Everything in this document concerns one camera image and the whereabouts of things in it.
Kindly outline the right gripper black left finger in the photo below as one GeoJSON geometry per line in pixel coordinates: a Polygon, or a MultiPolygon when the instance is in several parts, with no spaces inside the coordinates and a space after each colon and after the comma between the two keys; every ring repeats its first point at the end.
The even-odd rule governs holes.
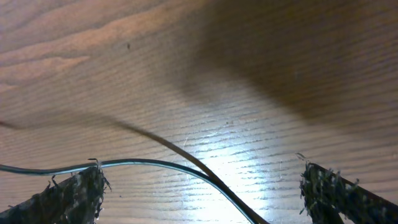
{"type": "Polygon", "coordinates": [[[58,169],[24,169],[2,165],[1,170],[52,177],[72,173],[62,182],[52,179],[43,192],[1,212],[1,223],[94,223],[101,210],[105,185],[109,184],[97,159],[88,164],[58,169]]]}

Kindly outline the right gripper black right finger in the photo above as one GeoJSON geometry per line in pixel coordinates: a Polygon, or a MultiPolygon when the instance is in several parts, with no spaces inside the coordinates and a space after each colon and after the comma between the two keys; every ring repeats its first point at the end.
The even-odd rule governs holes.
{"type": "Polygon", "coordinates": [[[303,154],[297,157],[305,161],[300,181],[303,210],[313,223],[343,223],[345,219],[355,224],[397,224],[397,205],[350,182],[340,172],[326,169],[310,162],[303,154]]]}

